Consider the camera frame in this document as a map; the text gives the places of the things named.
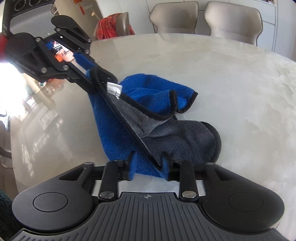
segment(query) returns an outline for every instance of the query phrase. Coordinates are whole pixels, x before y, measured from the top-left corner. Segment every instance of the microfiber towel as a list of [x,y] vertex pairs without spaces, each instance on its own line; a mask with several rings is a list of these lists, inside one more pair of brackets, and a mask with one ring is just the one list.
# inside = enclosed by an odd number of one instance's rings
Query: microfiber towel
[[136,173],[164,177],[161,153],[192,165],[216,161],[221,148],[217,131],[208,123],[182,120],[197,93],[186,86],[155,75],[136,74],[125,78],[119,93],[108,91],[102,69],[87,72],[98,89],[89,94],[103,149],[109,160],[127,159],[138,154]]

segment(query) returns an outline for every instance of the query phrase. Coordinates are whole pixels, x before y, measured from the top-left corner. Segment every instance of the ribbed rubber grip surface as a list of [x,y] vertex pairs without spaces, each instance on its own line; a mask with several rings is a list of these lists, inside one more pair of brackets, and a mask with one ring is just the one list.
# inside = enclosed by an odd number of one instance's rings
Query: ribbed rubber grip surface
[[173,193],[122,193],[113,202],[98,205],[76,229],[57,235],[35,235],[23,230],[13,241],[286,241],[276,230],[240,235],[209,222],[193,203]]

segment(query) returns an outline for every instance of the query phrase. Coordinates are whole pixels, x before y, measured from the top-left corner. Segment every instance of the white marble surface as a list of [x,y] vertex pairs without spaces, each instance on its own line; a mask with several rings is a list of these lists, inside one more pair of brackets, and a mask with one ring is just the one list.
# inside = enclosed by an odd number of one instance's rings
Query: white marble surface
[[[285,214],[277,230],[296,239],[296,63],[253,45],[198,35],[148,34],[93,42],[91,56],[119,80],[156,74],[199,93],[179,119],[206,121],[220,133],[218,164],[281,196]],[[106,161],[86,93],[75,84],[52,96],[58,114],[43,130],[48,112],[36,105],[12,120],[12,157],[19,191],[80,163]],[[151,177],[120,184],[148,191],[175,191]]]

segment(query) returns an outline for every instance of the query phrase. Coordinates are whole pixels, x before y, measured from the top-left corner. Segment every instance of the chair backrest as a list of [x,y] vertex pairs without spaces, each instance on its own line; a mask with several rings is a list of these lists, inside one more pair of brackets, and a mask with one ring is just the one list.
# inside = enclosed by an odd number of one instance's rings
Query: chair backrest
[[128,12],[124,12],[116,18],[116,33],[117,36],[131,35]]
[[0,121],[0,147],[5,148],[6,128],[2,121]]
[[257,45],[257,38],[263,29],[258,9],[211,1],[204,16],[211,36]]
[[194,34],[198,15],[196,1],[159,3],[150,13],[156,33]]

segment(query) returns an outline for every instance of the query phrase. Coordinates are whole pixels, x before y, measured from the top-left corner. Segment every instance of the round circular pad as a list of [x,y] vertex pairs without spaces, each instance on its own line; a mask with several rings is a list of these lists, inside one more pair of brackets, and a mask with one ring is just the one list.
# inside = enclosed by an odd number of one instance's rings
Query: round circular pad
[[228,199],[230,206],[243,212],[254,212],[259,210],[263,201],[253,193],[240,192],[231,195]]
[[203,200],[208,217],[238,233],[272,228],[284,214],[284,203],[273,191],[244,180],[221,181]]
[[56,212],[68,204],[68,198],[58,192],[48,192],[37,196],[33,204],[39,211]]

